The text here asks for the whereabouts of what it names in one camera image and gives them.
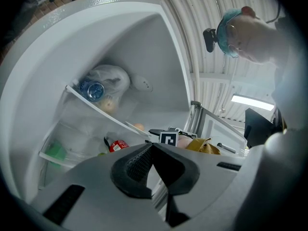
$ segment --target fluorescent light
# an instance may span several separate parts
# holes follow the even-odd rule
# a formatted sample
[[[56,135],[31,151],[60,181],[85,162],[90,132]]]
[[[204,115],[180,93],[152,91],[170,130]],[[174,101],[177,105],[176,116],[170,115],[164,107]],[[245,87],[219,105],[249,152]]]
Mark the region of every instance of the fluorescent light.
[[[254,107],[258,107],[258,108],[270,110],[270,111],[274,108],[274,105],[271,103],[267,103],[262,100],[258,100],[258,99],[254,99],[254,98],[250,98],[250,97],[246,97],[242,95],[236,95],[236,94],[233,95],[231,101],[236,102],[236,103],[247,104],[250,106],[254,106]]]

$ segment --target ceiling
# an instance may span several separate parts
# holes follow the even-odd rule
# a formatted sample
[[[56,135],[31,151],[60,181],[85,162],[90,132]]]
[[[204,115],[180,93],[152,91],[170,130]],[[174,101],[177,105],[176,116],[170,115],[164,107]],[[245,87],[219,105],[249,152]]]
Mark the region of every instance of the ceiling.
[[[223,14],[230,8],[250,6],[257,16],[265,21],[271,20],[277,15],[278,2],[277,0],[180,1],[188,24],[182,23],[174,4],[170,0],[165,0],[178,25],[186,51],[192,99],[200,101],[204,108],[227,119],[230,124],[243,128],[245,110],[250,106],[231,102],[232,95],[236,93],[274,103],[271,93],[274,90],[275,67],[271,64],[257,65],[245,59],[226,57],[218,46],[213,53],[208,53],[202,32],[208,27],[217,28]],[[193,33],[193,43],[187,38],[188,30]],[[197,51],[197,60],[193,60],[193,51]],[[251,108],[270,120],[271,111]]]

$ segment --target red can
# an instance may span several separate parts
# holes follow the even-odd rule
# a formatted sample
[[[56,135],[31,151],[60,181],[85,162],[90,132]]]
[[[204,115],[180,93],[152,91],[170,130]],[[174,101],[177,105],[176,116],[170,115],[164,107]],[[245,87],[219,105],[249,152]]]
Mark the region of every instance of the red can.
[[[110,145],[109,151],[115,152],[115,151],[121,150],[121,149],[126,148],[126,147],[129,147],[129,146],[125,143],[125,141],[118,140],[118,141],[113,142]]]

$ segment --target plastic bag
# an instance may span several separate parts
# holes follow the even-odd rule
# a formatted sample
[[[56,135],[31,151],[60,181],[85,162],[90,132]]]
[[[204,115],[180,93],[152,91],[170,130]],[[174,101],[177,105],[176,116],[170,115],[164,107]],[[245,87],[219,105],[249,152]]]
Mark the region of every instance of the plastic bag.
[[[95,105],[108,114],[114,113],[123,93],[129,88],[128,74],[119,66],[99,65],[89,71],[87,78],[99,81],[104,87],[103,99]]]

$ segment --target blue hair net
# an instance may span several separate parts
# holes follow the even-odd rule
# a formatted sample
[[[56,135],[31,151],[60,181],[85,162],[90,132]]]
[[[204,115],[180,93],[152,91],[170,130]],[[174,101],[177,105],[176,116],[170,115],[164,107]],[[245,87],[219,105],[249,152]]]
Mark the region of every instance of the blue hair net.
[[[226,24],[228,21],[230,21],[232,18],[236,17],[237,15],[241,14],[241,9],[230,9],[225,12],[220,24],[217,28],[217,41],[218,45],[221,48],[221,50],[231,56],[231,57],[238,57],[237,53],[231,52],[229,50],[228,42],[227,42],[227,32],[226,32]]]

